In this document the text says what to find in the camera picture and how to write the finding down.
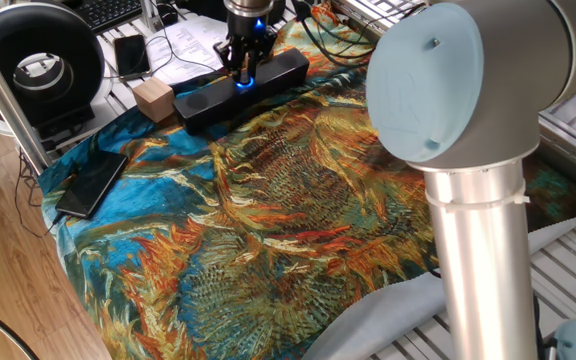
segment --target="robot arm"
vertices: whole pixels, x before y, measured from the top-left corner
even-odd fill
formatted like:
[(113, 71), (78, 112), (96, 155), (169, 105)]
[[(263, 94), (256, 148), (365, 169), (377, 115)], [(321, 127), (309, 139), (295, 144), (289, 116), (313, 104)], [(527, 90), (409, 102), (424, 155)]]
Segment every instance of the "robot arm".
[(268, 57), (277, 38), (267, 27), (273, 0), (224, 0), (224, 5), (228, 37), (213, 48), (238, 86), (251, 86), (257, 64)]

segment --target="silver aluminum tube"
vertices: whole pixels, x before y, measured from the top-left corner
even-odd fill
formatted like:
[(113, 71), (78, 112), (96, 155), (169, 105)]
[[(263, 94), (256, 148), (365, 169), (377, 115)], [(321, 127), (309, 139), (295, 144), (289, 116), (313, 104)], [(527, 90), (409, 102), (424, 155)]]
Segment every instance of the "silver aluminum tube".
[(537, 359), (521, 158), (421, 170), (456, 358)]
[(140, 0), (141, 1), (141, 21), (150, 29), (152, 32), (156, 32), (155, 21), (159, 12), (157, 8), (153, 5), (155, 0)]
[(52, 163), (0, 72), (0, 114), (37, 175)]

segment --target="keyboard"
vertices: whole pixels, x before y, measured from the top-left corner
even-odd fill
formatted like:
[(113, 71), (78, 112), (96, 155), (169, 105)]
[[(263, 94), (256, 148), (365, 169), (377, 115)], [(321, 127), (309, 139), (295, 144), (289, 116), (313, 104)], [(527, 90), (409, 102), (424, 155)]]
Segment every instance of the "keyboard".
[(95, 33), (120, 25), (141, 14), (139, 0), (84, 1), (74, 9)]

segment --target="metal frame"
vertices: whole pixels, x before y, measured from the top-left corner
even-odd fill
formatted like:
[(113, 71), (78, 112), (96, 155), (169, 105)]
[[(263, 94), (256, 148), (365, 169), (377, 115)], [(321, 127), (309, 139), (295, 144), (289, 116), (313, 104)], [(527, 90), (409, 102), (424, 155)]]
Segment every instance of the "metal frame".
[(50, 157), (44, 150), (41, 140), (28, 122), (19, 103), (0, 72), (0, 114), (10, 126), (21, 151), (30, 162), (36, 175), (40, 175), (44, 169), (52, 164)]

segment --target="paper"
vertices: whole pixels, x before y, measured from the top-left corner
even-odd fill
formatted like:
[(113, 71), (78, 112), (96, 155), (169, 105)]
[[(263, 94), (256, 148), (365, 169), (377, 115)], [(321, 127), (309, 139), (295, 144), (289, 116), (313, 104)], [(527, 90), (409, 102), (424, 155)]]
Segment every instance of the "paper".
[[(175, 54), (183, 59), (208, 65), (215, 70), (223, 65), (212, 46), (224, 41), (228, 33), (226, 23), (199, 16), (176, 23), (166, 28), (166, 35)], [(199, 75), (212, 72), (208, 67), (181, 61), (173, 56), (170, 60), (170, 47), (164, 38), (164, 30), (148, 37), (148, 57), (154, 76), (168, 85), (178, 84)]]

